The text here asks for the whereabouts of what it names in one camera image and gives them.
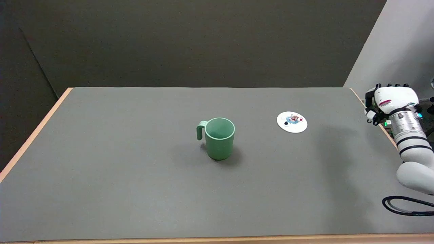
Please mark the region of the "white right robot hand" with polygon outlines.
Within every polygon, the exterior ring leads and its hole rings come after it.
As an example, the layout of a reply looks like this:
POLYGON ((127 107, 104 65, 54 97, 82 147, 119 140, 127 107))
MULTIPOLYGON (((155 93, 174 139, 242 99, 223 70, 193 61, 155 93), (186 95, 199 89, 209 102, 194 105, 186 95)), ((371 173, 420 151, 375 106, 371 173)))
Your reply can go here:
POLYGON ((422 120, 421 106, 416 92, 408 84, 387 86, 377 84, 365 93, 364 114, 367 123, 377 126, 386 120, 392 121, 395 113, 410 112, 416 120, 422 120))

